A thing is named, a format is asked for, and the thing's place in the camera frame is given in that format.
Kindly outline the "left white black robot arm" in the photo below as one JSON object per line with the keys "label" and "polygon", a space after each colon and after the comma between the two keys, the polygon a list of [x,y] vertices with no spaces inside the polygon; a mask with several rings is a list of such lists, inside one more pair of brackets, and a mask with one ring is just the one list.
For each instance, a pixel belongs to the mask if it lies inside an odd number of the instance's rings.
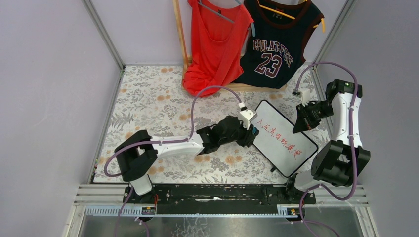
{"label": "left white black robot arm", "polygon": [[141,196],[153,188],[147,172],[157,159],[210,154],[232,142],[250,147],[258,134],[259,130],[253,124],[246,125],[237,117],[227,116],[217,124],[198,129],[190,138],[151,136],[141,130],[120,144],[115,149],[115,156],[123,180]]}

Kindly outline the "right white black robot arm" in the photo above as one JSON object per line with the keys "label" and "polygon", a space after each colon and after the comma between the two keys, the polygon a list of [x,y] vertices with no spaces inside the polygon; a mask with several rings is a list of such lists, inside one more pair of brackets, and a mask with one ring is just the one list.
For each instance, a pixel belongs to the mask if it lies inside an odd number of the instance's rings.
{"label": "right white black robot arm", "polygon": [[324,101],[309,101],[296,107],[293,133],[316,128],[322,119],[331,117],[334,130],[330,141],[315,156],[310,173],[314,180],[335,187],[349,187],[370,161],[359,136],[358,110],[362,86],[335,79],[327,84]]}

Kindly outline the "white whiteboard black frame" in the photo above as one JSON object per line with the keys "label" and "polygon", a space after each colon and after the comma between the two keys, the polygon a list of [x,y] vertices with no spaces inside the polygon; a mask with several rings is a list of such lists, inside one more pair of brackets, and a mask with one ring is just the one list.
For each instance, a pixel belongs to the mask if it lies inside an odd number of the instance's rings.
{"label": "white whiteboard black frame", "polygon": [[259,131],[253,145],[284,177],[294,175],[319,150],[305,133],[293,133],[294,124],[267,100],[255,109],[251,122]]}

